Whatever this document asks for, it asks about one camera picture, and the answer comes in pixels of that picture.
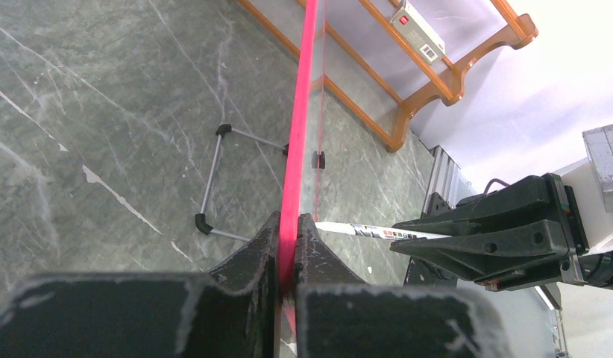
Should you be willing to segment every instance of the white power strip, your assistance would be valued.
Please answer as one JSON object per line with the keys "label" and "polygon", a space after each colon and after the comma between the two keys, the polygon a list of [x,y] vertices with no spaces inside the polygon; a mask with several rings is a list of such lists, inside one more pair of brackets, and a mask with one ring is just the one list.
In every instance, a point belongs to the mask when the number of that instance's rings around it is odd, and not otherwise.
{"label": "white power strip", "polygon": [[401,2],[390,23],[428,64],[440,61],[445,56],[443,39],[409,1]]}

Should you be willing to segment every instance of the gray metal rod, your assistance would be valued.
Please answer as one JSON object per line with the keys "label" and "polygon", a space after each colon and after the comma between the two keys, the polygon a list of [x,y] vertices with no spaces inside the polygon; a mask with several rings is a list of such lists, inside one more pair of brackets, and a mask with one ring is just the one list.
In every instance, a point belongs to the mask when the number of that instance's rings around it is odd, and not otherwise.
{"label": "gray metal rod", "polygon": [[216,162],[219,159],[219,149],[221,148],[221,138],[223,136],[216,136],[216,148],[214,149],[214,158],[212,158],[212,166],[210,167],[210,176],[208,177],[208,182],[206,185],[206,192],[204,194],[204,201],[201,203],[201,211],[200,213],[206,212],[206,206],[208,198],[210,197],[210,187],[212,187],[212,179],[214,178],[214,169],[216,168]]}
{"label": "gray metal rod", "polygon": [[238,130],[238,129],[236,129],[236,128],[232,128],[232,132],[238,133],[238,134],[240,134],[240,135],[242,135],[242,136],[248,136],[248,137],[252,138],[253,140],[257,140],[257,141],[259,141],[259,142],[263,142],[263,143],[265,143],[265,144],[269,144],[269,145],[271,145],[272,147],[276,147],[276,148],[279,148],[279,149],[282,149],[282,150],[284,150],[284,149],[285,149],[285,147],[284,147],[284,146],[282,146],[282,145],[276,144],[276,143],[274,143],[274,142],[269,142],[267,139],[259,138],[258,136],[254,136],[253,134],[249,134],[249,133],[246,133],[246,132],[244,132],[244,131],[239,131],[239,130]]}
{"label": "gray metal rod", "polygon": [[241,241],[245,241],[245,242],[249,242],[249,240],[250,240],[250,239],[248,239],[246,237],[239,236],[239,235],[234,235],[233,233],[226,233],[225,231],[216,230],[214,228],[212,229],[212,231],[210,231],[210,233],[215,233],[217,235],[231,237],[232,239],[241,240]]}

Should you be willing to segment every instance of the marble floor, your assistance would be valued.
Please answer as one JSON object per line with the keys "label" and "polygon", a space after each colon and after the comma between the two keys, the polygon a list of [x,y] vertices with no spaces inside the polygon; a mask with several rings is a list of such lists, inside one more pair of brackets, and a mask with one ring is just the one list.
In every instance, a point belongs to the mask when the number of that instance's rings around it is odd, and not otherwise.
{"label": "marble floor", "polygon": [[[0,0],[0,303],[29,274],[206,271],[233,253],[243,242],[193,223],[214,132],[231,123],[285,144],[296,71],[235,1]],[[410,135],[387,154],[337,100],[325,106],[318,218],[418,217],[423,145]],[[253,236],[280,209],[285,163],[228,134],[209,222]],[[369,283],[403,282],[407,259],[387,244],[323,239]]]}

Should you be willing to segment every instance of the pen label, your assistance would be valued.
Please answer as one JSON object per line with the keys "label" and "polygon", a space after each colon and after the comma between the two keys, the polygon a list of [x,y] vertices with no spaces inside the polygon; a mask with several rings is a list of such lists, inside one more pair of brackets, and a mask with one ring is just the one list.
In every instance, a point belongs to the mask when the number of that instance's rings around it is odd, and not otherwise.
{"label": "pen label", "polygon": [[387,239],[387,240],[408,240],[414,239],[415,236],[411,233],[402,233],[395,229],[388,228],[383,229],[382,227],[376,226],[367,226],[360,224],[350,224],[355,230],[355,235],[358,236],[366,236],[366,237],[376,237],[378,239]]}

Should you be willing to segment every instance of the robotic arm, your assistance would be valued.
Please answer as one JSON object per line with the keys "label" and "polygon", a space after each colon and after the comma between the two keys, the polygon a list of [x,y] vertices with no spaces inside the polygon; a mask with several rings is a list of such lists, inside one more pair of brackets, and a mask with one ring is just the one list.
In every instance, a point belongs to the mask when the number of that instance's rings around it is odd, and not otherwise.
{"label": "robotic arm", "polygon": [[613,213],[587,161],[445,208],[394,227],[452,237],[393,242],[391,250],[491,291],[552,282],[613,289]]}

